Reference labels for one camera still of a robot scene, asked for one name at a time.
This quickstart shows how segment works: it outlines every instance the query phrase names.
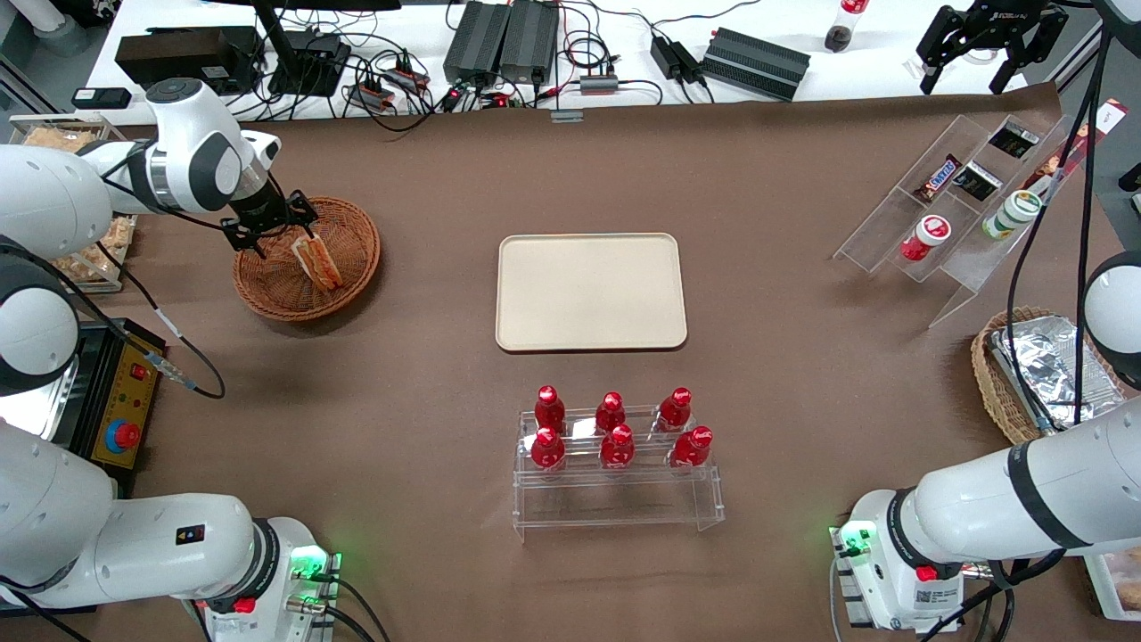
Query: clear bottle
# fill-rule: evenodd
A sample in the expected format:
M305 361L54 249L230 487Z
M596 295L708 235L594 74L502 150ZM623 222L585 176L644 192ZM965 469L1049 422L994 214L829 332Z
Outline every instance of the clear bottle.
M567 465L566 455L567 447L555 429L539 429L535 441L531 445L531 460L536 466L552 473L561 471Z
M567 407L559 399L558 391L553 387L539 389L539 400L535 401L535 423L540 426L550 426L560 436L567 434Z
M688 433L681 433L673 449L665 456L665 463L673 469L701 466L710 457L713 445L713 431L697 426Z
M608 471L621 471L630 468L634 458L634 433L630 426L618 424L602 438L602 448L598 453L602 468Z
M610 431L620 424L626 423L626 409L622 405L622 396L616 392L608 392L602 398L602 404L598 405L594 412L594 434L610 434Z
M871 0L840 0L836 19L824 38L824 47L830 51L843 51L852 41L852 30L859 22Z
M654 432L680 433L689 423L691 409L689 404L694 396L689 389L677 389L657 407L657 418L654 420Z

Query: red button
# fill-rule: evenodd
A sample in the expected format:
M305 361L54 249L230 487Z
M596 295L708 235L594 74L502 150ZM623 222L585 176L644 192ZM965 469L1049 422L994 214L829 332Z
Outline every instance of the red button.
M252 613L253 608L257 606L258 603L253 598L238 598L237 600L234 600L234 612Z
M939 571L934 570L934 567L920 567L915 569L915 577L920 582L932 582L939 579Z
M143 431L139 430L138 424L122 424L115 431L115 446L123 450L135 448L139 445L140 439L143 439Z

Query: yellow control panel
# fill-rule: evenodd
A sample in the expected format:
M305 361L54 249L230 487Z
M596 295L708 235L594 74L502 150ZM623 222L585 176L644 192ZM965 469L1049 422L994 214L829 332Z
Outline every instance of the yellow control panel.
M157 355L162 353L161 349L138 335L131 339ZM91 449L94 462L128 470L135 468L135 457L143 441L143 429L151 412L157 381L157 371L147 363L144 355L131 346L124 346L119 356L119 365L115 366L95 447Z

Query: acrylic bottle rack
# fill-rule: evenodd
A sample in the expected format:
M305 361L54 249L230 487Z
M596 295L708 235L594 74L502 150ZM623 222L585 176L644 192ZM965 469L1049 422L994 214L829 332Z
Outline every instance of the acrylic bottle rack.
M512 522L520 539L529 529L687 523L702 531L725 521L713 455L701 466L670 468L665 458L680 433L650 431L656 406L625 411L634 436L630 468L602 469L598 457L602 438L594 436L594 409L589 408L567 411L566 468L553 473L531 460L539 430L535 414L519 414Z
M1074 121L1065 116L1052 127L1034 127L1009 115L1003 127L1008 122L1037 135L1041 140L1022 157L1014 157L989 144L995 131L960 115L844 241L833 258L843 255L868 273L890 262L921 283L937 270L957 281L958 290L931 320L929 328L970 302L1029 229L1029 225L1023 226L1006 238L996 241L982 231L982 219L997 211L1006 196L1021 189L1035 176L1042 163L1066 140ZM915 189L944 164L947 154L964 164L974 161L1002 180L1002 188L980 201L948 180L931 203L921 201ZM950 222L950 237L922 260L904 258L899 244L911 235L920 219L930 213Z

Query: chocolate bar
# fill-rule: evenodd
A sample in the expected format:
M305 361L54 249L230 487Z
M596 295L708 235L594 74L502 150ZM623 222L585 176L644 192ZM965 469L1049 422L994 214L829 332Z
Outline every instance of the chocolate bar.
M915 189L913 193L919 200L930 204L934 200L934 195L939 193L939 189L947 184L947 179L961 166L963 166L963 163L958 162L958 159L947 154L947 160L944 161L942 166L932 173L931 178L928 178L922 187Z
M1022 157L1030 147L1042 141L1033 131L1027 131L1013 122L1006 121L1002 129L990 137L990 144L1015 159Z
M974 161L966 163L966 166L950 181L980 201L987 200L987 196L1002 189L1002 180L998 180L994 173Z

